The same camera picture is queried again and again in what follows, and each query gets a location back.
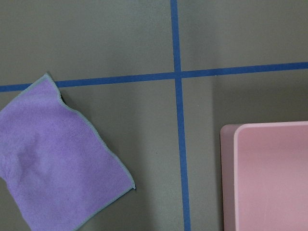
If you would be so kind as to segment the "brown paper table cover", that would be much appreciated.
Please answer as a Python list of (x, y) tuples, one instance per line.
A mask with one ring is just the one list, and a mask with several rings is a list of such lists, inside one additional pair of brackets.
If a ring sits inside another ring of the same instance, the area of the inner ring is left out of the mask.
[(308, 118), (308, 3), (1, 1), (1, 107), (46, 72), (137, 186), (83, 231), (221, 231), (220, 129)]

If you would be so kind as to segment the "purple microfiber cloth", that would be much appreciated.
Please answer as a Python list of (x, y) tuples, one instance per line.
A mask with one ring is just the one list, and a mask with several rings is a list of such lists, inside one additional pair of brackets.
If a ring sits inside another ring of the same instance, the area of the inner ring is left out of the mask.
[(48, 74), (0, 112), (0, 176), (33, 231), (75, 231), (136, 187)]

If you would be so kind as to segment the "pink plastic bin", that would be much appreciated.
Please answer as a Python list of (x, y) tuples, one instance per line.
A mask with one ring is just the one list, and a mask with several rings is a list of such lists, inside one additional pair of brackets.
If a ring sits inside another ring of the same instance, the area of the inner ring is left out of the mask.
[(306, 121), (224, 125), (220, 150), (224, 230), (307, 230)]

